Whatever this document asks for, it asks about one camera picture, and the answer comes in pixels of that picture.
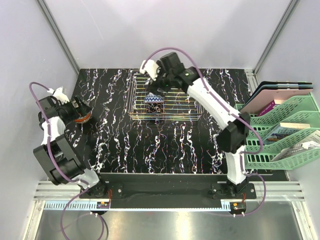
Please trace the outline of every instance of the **clipboard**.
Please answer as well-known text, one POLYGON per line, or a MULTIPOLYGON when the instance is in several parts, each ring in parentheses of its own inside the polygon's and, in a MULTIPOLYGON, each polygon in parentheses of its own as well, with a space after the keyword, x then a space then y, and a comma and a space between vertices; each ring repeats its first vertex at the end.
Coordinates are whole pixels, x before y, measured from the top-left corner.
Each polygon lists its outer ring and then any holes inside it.
POLYGON ((259 86, 256 88, 256 90, 251 94, 250 98, 244 106, 246 106, 249 102, 252 101, 256 97, 260 91, 266 88, 271 88, 271 89, 309 89, 312 88, 312 83, 311 82, 284 82, 284 81, 263 81, 259 84, 259 86))
POLYGON ((280 89, 277 87, 262 89, 248 104, 246 104, 240 113, 256 114, 261 112, 274 99, 288 100, 293 96, 304 96, 313 90, 312 87, 305 89, 280 89))

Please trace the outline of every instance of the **metal wire rack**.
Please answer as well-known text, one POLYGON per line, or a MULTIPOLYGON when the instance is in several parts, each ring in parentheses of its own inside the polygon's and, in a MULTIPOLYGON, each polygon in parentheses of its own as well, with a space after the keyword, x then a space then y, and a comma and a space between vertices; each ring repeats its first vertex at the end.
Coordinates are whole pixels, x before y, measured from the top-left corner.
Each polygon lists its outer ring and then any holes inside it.
POLYGON ((177 88, 164 93, 164 103, 144 103, 147 79, 138 70, 130 79, 126 111, 133 120, 197 121, 201 117, 202 105, 177 88))

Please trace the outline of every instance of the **cable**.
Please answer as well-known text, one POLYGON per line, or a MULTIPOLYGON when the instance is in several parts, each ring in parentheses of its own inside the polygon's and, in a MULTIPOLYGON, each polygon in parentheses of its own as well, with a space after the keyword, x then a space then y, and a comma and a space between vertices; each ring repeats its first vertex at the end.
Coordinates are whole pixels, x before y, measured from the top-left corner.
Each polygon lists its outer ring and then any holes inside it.
POLYGON ((107 191, 108 192, 108 195, 109 195, 109 203, 106 205, 106 206, 99 206, 100 209, 110 209, 110 206, 111 206, 111 197, 112 197, 112 190, 110 189, 110 192, 109 190, 107 191))
MULTIPOLYGON (((51 123, 50 123, 50 121, 49 121, 49 119, 48 119, 48 116, 47 116, 46 113, 45 113, 45 110, 42 108, 42 106, 41 106, 41 104, 40 104, 40 102, 39 102, 39 100, 38 100, 38 98, 37 98, 37 96, 36 96, 36 94, 35 94, 35 92, 34 92, 34 90, 33 90, 33 88, 32 88, 33 85, 38 85, 38 86, 40 86, 40 87, 43 87, 43 88, 46 89, 47 91, 49 91, 50 89, 49 89, 48 87, 46 87, 45 85, 43 85, 43 84, 41 84, 41 83, 38 83, 38 82, 35 82, 35 81, 30 82, 30 84, 29 84, 29 90, 30 90, 30 92, 31 92, 31 94, 32 94, 32 96, 33 96, 36 104, 38 105, 38 107, 39 107, 39 109, 40 109, 40 111, 41 111, 41 113, 42 113, 42 116, 44 117, 45 122, 47 123, 47 132, 48 132, 47 150, 48 150, 49 157, 50 157, 50 159, 51 159, 51 161, 52 161, 52 164, 54 165, 54 167, 55 167, 55 169, 58 171, 58 173, 59 173, 66 181, 68 181, 69 183, 75 183, 75 182, 80 181, 80 182, 82 182, 82 183, 84 183, 84 184, 87 185, 87 188, 86 188, 85 190, 83 190, 82 192, 80 192, 79 194, 77 194, 76 196, 74 196, 73 198, 71 198, 71 200, 65 205, 65 207, 63 208, 62 213, 61 213, 61 218, 60 218, 60 228, 61 228, 61 232, 62 232, 62 234, 63 234, 63 236, 64 236, 64 238, 65 238, 66 240, 70 240, 70 239, 68 238, 68 236, 66 235, 65 230, 64 230, 64 226, 63 226, 63 217, 64 217, 64 214, 65 214, 65 211, 66 211, 66 209, 68 208, 68 206, 70 205, 70 203, 71 203, 73 200, 75 200, 76 198, 80 197, 82 194, 85 194, 85 193, 89 190, 90 185, 89 185, 88 182, 86 182, 86 181, 84 181, 84 180, 82 180, 82 179, 75 179, 75 180, 70 179, 70 178, 69 178, 67 175, 65 175, 65 174, 62 172, 62 170, 59 168, 59 166, 58 166, 58 164, 57 164, 57 162, 56 162, 56 160, 55 160, 55 157, 53 156, 52 150, 51 150, 51 123)), ((103 218, 102 218, 100 215, 98 215, 98 216, 99 216, 99 218, 100 218, 100 220, 101 220, 101 223, 102 223, 101 235, 100 235, 100 237, 98 238, 98 240, 100 240, 100 239, 102 238, 103 234, 104 234, 105 224, 107 224, 107 223, 104 224, 103 218)))
MULTIPOLYGON (((78 216, 75 220, 73 220, 73 222, 71 222, 68 225, 64 226, 63 229, 66 230, 67 228, 72 226, 74 223, 76 223, 79 219, 82 219, 83 217, 88 216, 88 215, 91 215, 91 213, 88 212, 88 213, 85 213, 85 214, 82 214, 82 215, 78 216)), ((54 231, 56 233, 60 233, 61 232, 60 225, 59 225, 59 229, 55 230, 55 228, 53 227, 52 223, 49 221, 49 226, 50 226, 52 231, 54 231)))
MULTIPOLYGON (((223 103, 210 91, 210 89, 209 89, 208 86, 206 85, 206 81, 205 81, 205 79, 204 79, 204 77, 203 77, 203 75, 202 75, 199 67, 197 66, 196 62, 195 62, 195 61, 191 58, 191 56, 190 56, 189 54, 187 54, 184 50, 182 50, 182 49, 180 49, 180 48, 177 48, 177 47, 163 47, 163 48, 160 48, 160 49, 154 51, 154 52, 145 60, 145 62, 143 63, 141 69, 144 69, 144 68, 145 68, 145 65, 146 65, 146 63, 148 62, 148 60, 150 60, 155 54, 157 54, 157 53, 159 53, 159 52, 162 52, 162 51, 165 51, 165 50, 175 50, 175 51, 180 52, 180 53, 182 53, 183 55, 185 55, 185 56, 189 59, 189 61, 192 63, 192 65, 195 67, 196 72, 198 73, 198 75, 199 75, 199 77, 200 77, 200 79, 201 79, 201 81, 202 81, 202 84, 203 84, 204 88, 206 89, 206 91, 230 114, 230 109, 229 109, 225 104, 223 104, 223 103)), ((264 204, 265 199, 266 199, 266 196, 267 196, 267 188, 266 188, 265 180, 263 179, 263 177, 262 177, 260 174, 258 174, 258 173, 247 174, 247 173, 245 172, 244 167, 243 167, 242 154, 253 154, 253 155, 259 154, 259 153, 261 153, 262 150, 264 149, 264 145, 263 145, 262 138, 260 137, 260 135, 258 134, 258 132, 257 132, 252 126, 250 126, 249 123, 247 123, 245 120, 243 120, 241 117, 235 115, 234 113, 231 113, 230 115, 233 116, 235 119, 239 120, 239 121, 240 121, 241 123, 243 123, 246 127, 248 127, 248 128, 257 136, 257 138, 259 139, 259 143, 260 143, 260 148, 259 148, 259 150, 258 150, 257 152, 242 151, 242 152, 239 153, 239 154, 240 154, 240 166, 241 166, 241 171, 243 172, 243 174, 244 174, 246 177, 258 176, 258 177, 261 179, 261 181, 262 181, 262 183, 263 183, 263 187, 264 187, 263 198, 262 198, 262 201, 261 201, 261 203, 259 204, 259 206, 258 206, 255 210, 253 210, 253 211, 251 211, 251 212, 249 212, 249 213, 246 213, 246 215, 251 215, 251 214, 255 213, 257 210, 259 210, 259 209, 261 208, 261 206, 264 204)))
POLYGON ((109 228, 108 228, 106 220, 103 217, 102 217, 102 221, 103 221, 103 223, 105 225, 105 229, 106 229, 106 238, 105 239, 107 240, 108 237, 109 237, 109 228))
POLYGON ((245 201, 246 201, 246 196, 247 196, 247 194, 243 194, 243 199, 242 199, 242 202, 244 203, 245 201))

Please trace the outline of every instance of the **white wall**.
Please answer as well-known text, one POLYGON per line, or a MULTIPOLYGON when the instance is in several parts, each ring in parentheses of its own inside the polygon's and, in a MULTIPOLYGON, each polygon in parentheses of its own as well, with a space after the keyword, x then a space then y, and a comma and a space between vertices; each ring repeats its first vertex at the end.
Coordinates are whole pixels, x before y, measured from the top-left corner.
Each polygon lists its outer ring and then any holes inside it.
MULTIPOLYGON (((302 0, 266 59, 258 80, 310 81, 320 106, 320 1, 302 0)), ((290 172, 300 181, 313 224, 320 237, 320 159, 290 172)))
POLYGON ((200 67, 252 69, 289 0, 46 2, 81 68, 138 68, 178 47, 200 67))
MULTIPOLYGON (((46 176, 33 156, 43 132, 28 84, 63 84, 71 94, 76 76, 35 0, 1 0, 0 23, 0 238, 18 240, 46 176)), ((35 92, 46 96, 39 87, 35 92)))

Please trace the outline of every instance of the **ruler strip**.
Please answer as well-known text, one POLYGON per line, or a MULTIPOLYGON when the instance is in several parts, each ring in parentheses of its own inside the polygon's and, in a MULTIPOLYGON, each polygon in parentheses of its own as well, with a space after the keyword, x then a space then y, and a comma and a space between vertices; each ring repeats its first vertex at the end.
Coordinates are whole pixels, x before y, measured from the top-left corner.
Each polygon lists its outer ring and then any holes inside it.
MULTIPOLYGON (((44 210, 63 210, 68 201, 46 201, 44 210)), ((108 202, 73 201, 67 211, 128 211, 128 212, 230 212, 230 202, 222 201, 221 207, 208 208, 110 208, 108 202)))

